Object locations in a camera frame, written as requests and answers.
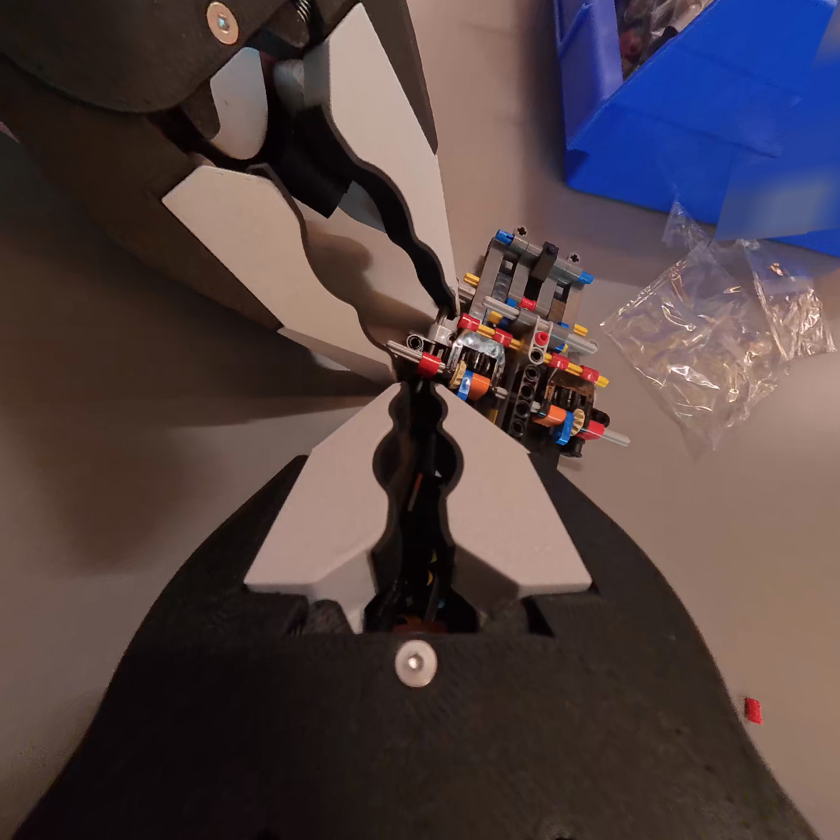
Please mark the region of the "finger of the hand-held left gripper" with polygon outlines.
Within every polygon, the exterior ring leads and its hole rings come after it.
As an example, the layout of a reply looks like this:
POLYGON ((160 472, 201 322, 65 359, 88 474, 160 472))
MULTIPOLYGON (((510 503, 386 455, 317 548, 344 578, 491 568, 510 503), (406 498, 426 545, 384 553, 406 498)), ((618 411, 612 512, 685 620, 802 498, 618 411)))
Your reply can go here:
POLYGON ((406 2, 280 2, 272 171, 324 217, 352 189, 443 312, 459 310, 437 134, 406 2))
POLYGON ((258 50, 236 51, 197 94, 187 115, 209 117, 210 137, 196 136, 196 168, 163 197, 165 207, 278 321, 280 336, 372 382, 393 383, 389 354, 314 271, 295 199, 256 162, 269 128, 258 50))

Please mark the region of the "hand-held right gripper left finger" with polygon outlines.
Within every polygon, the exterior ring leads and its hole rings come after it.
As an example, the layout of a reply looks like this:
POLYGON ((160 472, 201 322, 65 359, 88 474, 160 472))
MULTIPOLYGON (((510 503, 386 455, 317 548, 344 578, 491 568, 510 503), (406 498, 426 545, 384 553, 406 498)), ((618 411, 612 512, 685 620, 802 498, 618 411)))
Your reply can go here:
POLYGON ((389 512, 374 457, 400 392, 392 385, 311 451, 245 576, 252 592, 336 602, 362 632, 375 597, 371 552, 389 512))

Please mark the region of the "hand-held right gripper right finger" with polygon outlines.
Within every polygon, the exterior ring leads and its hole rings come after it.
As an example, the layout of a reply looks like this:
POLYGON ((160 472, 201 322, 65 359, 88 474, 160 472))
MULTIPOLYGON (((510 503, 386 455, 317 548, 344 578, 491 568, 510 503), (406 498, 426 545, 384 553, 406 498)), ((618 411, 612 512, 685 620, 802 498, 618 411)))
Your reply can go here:
POLYGON ((592 577, 528 451, 448 389, 434 393, 456 452, 445 499, 454 590, 481 614, 533 595, 587 591, 592 577))

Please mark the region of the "multicolour lego technic assembly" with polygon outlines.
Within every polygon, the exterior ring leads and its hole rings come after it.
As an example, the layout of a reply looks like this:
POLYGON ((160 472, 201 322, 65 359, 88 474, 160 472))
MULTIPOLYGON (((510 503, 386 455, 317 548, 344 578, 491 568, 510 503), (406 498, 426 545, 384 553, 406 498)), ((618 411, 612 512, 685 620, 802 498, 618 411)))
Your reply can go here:
POLYGON ((594 277, 528 230, 499 229, 477 273, 458 284, 457 316, 440 313, 426 333, 387 349, 406 371, 449 389, 532 452, 582 457, 586 443, 629 446, 596 404, 608 380, 586 359, 587 328, 566 319, 594 277))

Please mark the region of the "pile of loose lego pieces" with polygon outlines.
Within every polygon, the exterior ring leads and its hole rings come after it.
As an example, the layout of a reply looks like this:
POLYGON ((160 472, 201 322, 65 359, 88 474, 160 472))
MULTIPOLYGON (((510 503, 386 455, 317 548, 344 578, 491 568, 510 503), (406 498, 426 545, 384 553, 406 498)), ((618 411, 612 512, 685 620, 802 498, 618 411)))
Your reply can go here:
POLYGON ((629 78, 712 1, 615 1, 623 78, 629 78))

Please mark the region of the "large clear plastic bag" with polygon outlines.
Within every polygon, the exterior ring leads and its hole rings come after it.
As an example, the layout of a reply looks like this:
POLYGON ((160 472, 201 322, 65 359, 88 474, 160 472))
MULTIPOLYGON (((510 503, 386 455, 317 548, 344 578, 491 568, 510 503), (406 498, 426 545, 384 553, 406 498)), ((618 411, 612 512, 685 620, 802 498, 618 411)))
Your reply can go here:
POLYGON ((715 450, 779 384, 783 362, 755 290, 695 246, 601 324, 693 449, 715 450))

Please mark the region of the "blue plastic bin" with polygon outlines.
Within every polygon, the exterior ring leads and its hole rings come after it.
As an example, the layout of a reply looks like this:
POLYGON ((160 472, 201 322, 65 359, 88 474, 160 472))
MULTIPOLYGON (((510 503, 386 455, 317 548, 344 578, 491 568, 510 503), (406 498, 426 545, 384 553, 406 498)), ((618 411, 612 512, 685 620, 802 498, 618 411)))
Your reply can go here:
POLYGON ((838 256, 838 2, 712 2, 626 80, 615 2, 553 2, 570 187, 838 256))

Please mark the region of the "small clear plastic bag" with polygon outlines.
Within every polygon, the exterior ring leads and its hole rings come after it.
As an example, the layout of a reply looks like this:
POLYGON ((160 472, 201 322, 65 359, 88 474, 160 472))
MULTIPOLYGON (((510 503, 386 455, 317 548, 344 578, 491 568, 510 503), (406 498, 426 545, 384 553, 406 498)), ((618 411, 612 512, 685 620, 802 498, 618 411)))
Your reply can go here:
POLYGON ((721 240, 709 236, 679 201, 668 214, 664 242, 692 249, 704 245, 733 276, 747 274, 785 361, 837 351, 816 279, 819 255, 766 238, 721 240))

